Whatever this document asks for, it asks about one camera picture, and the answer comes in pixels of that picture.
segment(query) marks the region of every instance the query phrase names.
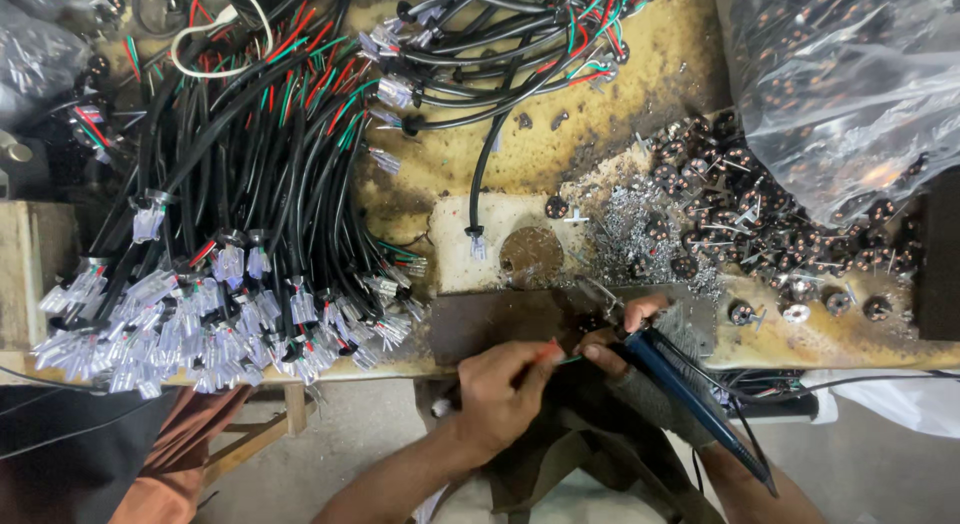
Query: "blue soldering iron handle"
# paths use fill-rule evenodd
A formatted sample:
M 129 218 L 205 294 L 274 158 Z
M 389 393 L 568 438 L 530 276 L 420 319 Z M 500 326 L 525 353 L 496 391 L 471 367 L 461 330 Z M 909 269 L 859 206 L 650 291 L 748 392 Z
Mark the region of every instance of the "blue soldering iron handle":
M 680 400 L 721 445 L 733 453 L 758 481 L 766 484 L 771 492 L 775 492 L 772 478 L 766 467 L 747 449 L 747 446 L 717 416 L 716 412 L 697 393 L 693 392 L 693 389 L 680 376 L 677 369 L 667 361 L 660 350 L 654 347 L 649 334 L 642 331 L 633 333 L 624 344 L 627 351 L 642 364 L 645 364 L 663 387 Z

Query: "black fabric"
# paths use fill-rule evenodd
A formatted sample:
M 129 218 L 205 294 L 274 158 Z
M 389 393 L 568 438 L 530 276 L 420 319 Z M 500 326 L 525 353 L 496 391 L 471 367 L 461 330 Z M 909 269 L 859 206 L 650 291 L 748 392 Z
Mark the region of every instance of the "black fabric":
M 641 481 L 647 493 L 663 502 L 652 506 L 668 522 L 722 523 L 723 517 L 690 482 L 664 431 L 623 404 L 604 382 L 603 373 L 590 363 L 557 370 L 530 429 L 484 467 L 493 512 L 513 518 L 529 511 L 579 467 L 617 491 Z
M 4 386 L 0 411 L 42 391 L 56 392 L 0 415 L 0 454 L 96 426 L 144 403 L 137 391 L 94 396 Z M 3 520 L 107 522 L 143 467 L 176 394 L 165 390 L 146 407 L 102 429 L 0 460 L 0 488 L 5 490 L 0 511 L 10 518 Z

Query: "workbench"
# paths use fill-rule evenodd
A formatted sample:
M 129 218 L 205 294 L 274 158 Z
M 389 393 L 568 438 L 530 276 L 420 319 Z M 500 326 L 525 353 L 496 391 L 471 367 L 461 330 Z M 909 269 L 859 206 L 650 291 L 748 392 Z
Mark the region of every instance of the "workbench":
M 354 0 L 348 15 L 351 31 L 370 30 L 390 15 L 397 0 Z M 338 360 L 321 375 L 323 380 L 361 380 L 390 377 L 443 376 L 454 372 L 456 361 L 484 346 L 511 338 L 548 339 L 558 336 L 575 343 L 570 319 L 586 305 L 570 311 L 570 280 L 589 269 L 591 236 L 587 226 L 548 220 L 544 206 L 555 193 L 589 199 L 583 215 L 596 216 L 603 200 L 623 178 L 649 171 L 649 158 L 637 143 L 665 124 L 728 108 L 730 90 L 720 25 L 714 0 L 655 0 L 623 23 L 630 43 L 630 62 L 620 67 L 609 84 L 592 88 L 582 84 L 531 98 L 511 114 L 502 132 L 499 152 L 486 166 L 485 194 L 480 197 L 486 224 L 487 260 L 470 258 L 467 199 L 488 125 L 422 132 L 404 137 L 397 131 L 372 131 L 371 145 L 402 161 L 397 176 L 368 160 L 358 165 L 356 186 L 366 208 L 371 231 L 397 244 L 419 240 L 409 248 L 431 263 L 416 293 L 431 305 L 432 314 L 416 324 L 402 349 L 378 365 L 361 371 L 348 359 Z M 450 111 L 419 110 L 431 120 L 448 118 Z M 532 129 L 516 122 L 521 113 Z M 568 118 L 551 129 L 565 113 Z M 509 291 L 498 264 L 499 247 L 520 227 L 550 229 L 564 249 L 561 271 L 548 287 L 555 291 Z M 721 277 L 726 292 L 714 303 L 698 303 L 709 310 L 705 329 L 715 341 L 703 358 L 715 368 L 947 368 L 960 365 L 960 343 L 918 340 L 909 326 L 911 287 L 886 275 L 858 273 L 850 282 L 857 297 L 883 292 L 892 298 L 896 315 L 871 324 L 862 314 L 833 318 L 823 305 L 811 304 L 805 324 L 787 324 L 776 312 L 776 296 L 760 282 L 738 275 L 731 267 Z M 626 290 L 636 295 L 642 288 Z M 522 299 L 523 293 L 540 293 Z M 727 321 L 731 303 L 742 300 L 756 309 L 769 309 L 758 332 L 754 326 L 735 327 Z M 554 306 L 556 313 L 548 313 Z M 0 365 L 19 372 L 56 379 L 59 372 L 32 368 L 24 353 L 28 342 L 7 345 Z M 292 380 L 268 368 L 265 383 Z M 0 383 L 18 383 L 0 373 Z M 177 376 L 172 383 L 189 383 Z

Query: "hand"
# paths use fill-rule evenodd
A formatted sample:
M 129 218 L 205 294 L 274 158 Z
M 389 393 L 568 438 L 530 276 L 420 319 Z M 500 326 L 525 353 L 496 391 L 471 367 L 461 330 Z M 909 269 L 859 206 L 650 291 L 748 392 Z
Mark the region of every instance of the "hand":
M 668 306 L 666 297 L 661 294 L 630 301 L 624 313 L 624 330 L 635 333 L 643 319 Z M 676 433 L 696 449 L 713 443 L 713 436 L 680 401 L 663 392 L 653 380 L 607 348 L 616 341 L 610 329 L 594 331 L 585 334 L 574 351 L 580 350 L 584 357 L 606 372 L 607 385 L 613 394 L 651 424 Z M 709 394 L 704 396 L 708 402 L 714 400 Z
M 458 438 L 476 451 L 476 465 L 526 432 L 541 409 L 554 366 L 565 356 L 556 340 L 508 342 L 460 363 L 463 412 L 454 424 Z M 515 388 L 518 376 L 522 378 Z
M 641 322 L 666 309 L 670 303 L 662 293 L 633 299 L 627 303 L 624 311 L 623 329 L 627 333 L 635 333 L 641 328 Z M 601 329 L 583 335 L 580 344 L 573 353 L 582 353 L 584 357 L 600 367 L 612 380 L 619 380 L 627 375 L 630 365 L 616 353 L 607 349 L 607 346 L 617 342 L 617 337 L 611 329 Z

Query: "concrete floor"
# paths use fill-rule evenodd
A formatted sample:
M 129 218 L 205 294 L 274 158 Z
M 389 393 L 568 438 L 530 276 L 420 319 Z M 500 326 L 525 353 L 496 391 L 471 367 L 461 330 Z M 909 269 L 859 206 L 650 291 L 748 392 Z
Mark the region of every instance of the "concrete floor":
M 309 522 L 357 473 L 426 431 L 409 380 L 321 388 L 326 404 L 310 417 L 306 432 L 284 437 L 211 485 L 200 498 L 218 493 L 195 522 Z M 953 521 L 960 440 L 912 432 L 837 400 L 840 420 L 831 425 L 754 427 L 768 456 L 827 519 L 832 524 Z M 268 419 L 280 406 L 248 404 L 236 422 Z M 223 434 L 218 444 L 230 440 Z M 689 453 L 680 454 L 689 459 Z

